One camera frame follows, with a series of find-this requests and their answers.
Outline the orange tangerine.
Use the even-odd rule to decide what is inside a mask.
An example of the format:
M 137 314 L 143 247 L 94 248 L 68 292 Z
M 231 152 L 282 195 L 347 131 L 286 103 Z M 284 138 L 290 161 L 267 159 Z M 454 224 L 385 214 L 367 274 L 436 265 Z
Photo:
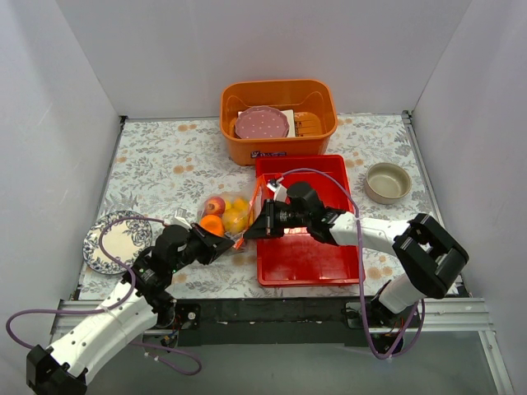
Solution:
M 206 215 L 200 220 L 199 224 L 206 231 L 214 235 L 217 235 L 220 237 L 223 237 L 225 235 L 225 228 L 224 228 L 222 219 L 219 216 Z

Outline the yellow lemon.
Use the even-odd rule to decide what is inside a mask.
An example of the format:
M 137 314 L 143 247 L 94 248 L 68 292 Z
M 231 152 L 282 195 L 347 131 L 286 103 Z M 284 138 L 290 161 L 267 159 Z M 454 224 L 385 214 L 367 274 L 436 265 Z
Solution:
M 242 233 L 248 222 L 248 214 L 246 211 L 231 208 L 225 210 L 222 215 L 222 224 L 224 230 L 229 235 L 238 235 Z

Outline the clear zip top bag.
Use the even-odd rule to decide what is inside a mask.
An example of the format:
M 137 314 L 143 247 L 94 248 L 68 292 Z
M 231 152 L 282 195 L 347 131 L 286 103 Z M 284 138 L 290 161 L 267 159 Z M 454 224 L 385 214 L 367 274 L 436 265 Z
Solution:
M 198 205 L 196 222 L 214 235 L 231 239 L 232 248 L 240 251 L 245 247 L 243 234 L 259 214 L 263 191 L 264 177 L 259 176 L 242 189 L 206 196 Z

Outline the yellow green mango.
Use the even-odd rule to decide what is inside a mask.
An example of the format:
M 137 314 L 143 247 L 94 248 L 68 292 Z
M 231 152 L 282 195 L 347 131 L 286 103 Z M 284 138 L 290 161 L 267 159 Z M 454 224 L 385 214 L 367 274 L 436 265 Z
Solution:
M 249 215 L 251 210 L 250 202 L 242 197 L 236 197 L 231 202 L 231 208 L 243 216 Z

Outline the red pomegranate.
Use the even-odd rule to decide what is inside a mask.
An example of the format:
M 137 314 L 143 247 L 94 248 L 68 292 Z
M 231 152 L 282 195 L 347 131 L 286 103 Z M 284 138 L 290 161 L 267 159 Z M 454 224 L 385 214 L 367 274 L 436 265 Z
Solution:
M 204 203 L 203 213 L 205 216 L 213 215 L 221 217 L 226 210 L 226 202 L 220 196 L 214 196 L 207 199 Z

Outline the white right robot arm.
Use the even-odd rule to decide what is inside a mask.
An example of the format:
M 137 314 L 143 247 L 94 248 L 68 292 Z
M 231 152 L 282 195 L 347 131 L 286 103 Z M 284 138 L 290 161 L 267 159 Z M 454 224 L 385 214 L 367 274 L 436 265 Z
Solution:
M 359 219 L 351 211 L 325 205 L 307 182 L 285 187 L 271 180 L 274 196 L 265 200 L 245 239 L 276 239 L 287 229 L 304 227 L 322 244 L 355 246 L 395 256 L 403 274 L 382 286 L 369 303 L 371 317 L 382 327 L 398 322 L 420 300 L 440 300 L 469 261 L 465 249 L 432 216 L 407 221 Z

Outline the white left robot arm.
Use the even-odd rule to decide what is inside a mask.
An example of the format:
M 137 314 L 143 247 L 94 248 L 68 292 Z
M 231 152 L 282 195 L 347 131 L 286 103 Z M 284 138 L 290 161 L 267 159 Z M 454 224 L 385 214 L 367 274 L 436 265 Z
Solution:
M 98 371 L 147 329 L 175 321 L 172 275 L 192 263 L 212 263 L 234 245 L 198 224 L 168 225 L 135 259 L 98 307 L 73 330 L 26 357 L 26 383 L 36 394 L 83 394 Z

